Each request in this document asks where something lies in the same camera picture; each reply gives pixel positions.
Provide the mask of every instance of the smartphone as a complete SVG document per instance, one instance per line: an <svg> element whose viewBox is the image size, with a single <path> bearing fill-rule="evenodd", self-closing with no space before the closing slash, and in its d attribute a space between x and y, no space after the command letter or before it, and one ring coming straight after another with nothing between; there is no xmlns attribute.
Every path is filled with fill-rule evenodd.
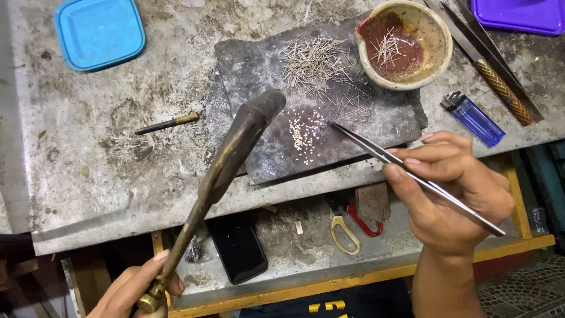
<svg viewBox="0 0 565 318"><path fill-rule="evenodd" d="M267 258L248 213L234 213L205 222L230 283L241 284L267 270Z"/></svg>

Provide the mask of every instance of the red scissor handle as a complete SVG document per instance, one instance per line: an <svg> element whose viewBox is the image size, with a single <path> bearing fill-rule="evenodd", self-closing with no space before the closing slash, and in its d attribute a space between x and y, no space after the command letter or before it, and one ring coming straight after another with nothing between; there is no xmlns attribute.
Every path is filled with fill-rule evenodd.
<svg viewBox="0 0 565 318"><path fill-rule="evenodd" d="M372 238L378 237L383 232L383 224L380 222L377 222L377 226L379 227L377 229L377 232L373 232L367 226L367 224L365 224L365 222L361 220L361 218L357 215L357 207L355 206L354 203L351 203L347 206L347 213L351 215L351 217L355 220L355 222L357 222L359 227L365 232L365 234L369 235L369 237Z"/></svg>

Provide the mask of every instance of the brass knob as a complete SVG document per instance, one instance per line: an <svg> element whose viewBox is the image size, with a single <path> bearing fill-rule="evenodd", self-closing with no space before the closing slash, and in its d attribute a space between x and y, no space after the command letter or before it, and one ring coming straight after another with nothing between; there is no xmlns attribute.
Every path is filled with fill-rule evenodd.
<svg viewBox="0 0 565 318"><path fill-rule="evenodd" d="M159 299L149 294L143 294L137 301L137 306L145 313L153 313L159 308Z"/></svg>

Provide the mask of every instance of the fingernail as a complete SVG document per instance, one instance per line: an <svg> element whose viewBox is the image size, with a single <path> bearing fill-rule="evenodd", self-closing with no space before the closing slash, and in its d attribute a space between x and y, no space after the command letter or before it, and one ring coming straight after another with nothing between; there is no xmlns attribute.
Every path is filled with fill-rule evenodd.
<svg viewBox="0 0 565 318"><path fill-rule="evenodd" d="M400 171L398 171L398 168L394 165L385 165L383 167L383 173L389 180L397 180L400 178Z"/></svg>
<svg viewBox="0 0 565 318"><path fill-rule="evenodd" d="M180 292L182 293L184 291L184 283L179 280L179 288L180 288Z"/></svg>
<svg viewBox="0 0 565 318"><path fill-rule="evenodd" d="M169 255L169 250L164 250L153 257L154 261L162 260Z"/></svg>
<svg viewBox="0 0 565 318"><path fill-rule="evenodd" d="M430 138L431 136L433 136L433 133L425 134L422 137L418 138L418 140L420 140L420 141L426 140L426 139Z"/></svg>
<svg viewBox="0 0 565 318"><path fill-rule="evenodd" d="M413 164L413 165L418 165L421 164L422 162L418 159L414 159L414 158L406 158L404 159L404 162L407 164Z"/></svg>

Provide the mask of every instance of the blue lighter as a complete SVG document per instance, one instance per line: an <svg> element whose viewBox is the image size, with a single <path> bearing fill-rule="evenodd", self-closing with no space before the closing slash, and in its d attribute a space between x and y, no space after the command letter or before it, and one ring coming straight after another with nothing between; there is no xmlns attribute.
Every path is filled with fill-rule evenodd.
<svg viewBox="0 0 565 318"><path fill-rule="evenodd" d="M488 147L496 146L506 134L483 111L461 92L450 92L441 101L453 116L469 128Z"/></svg>

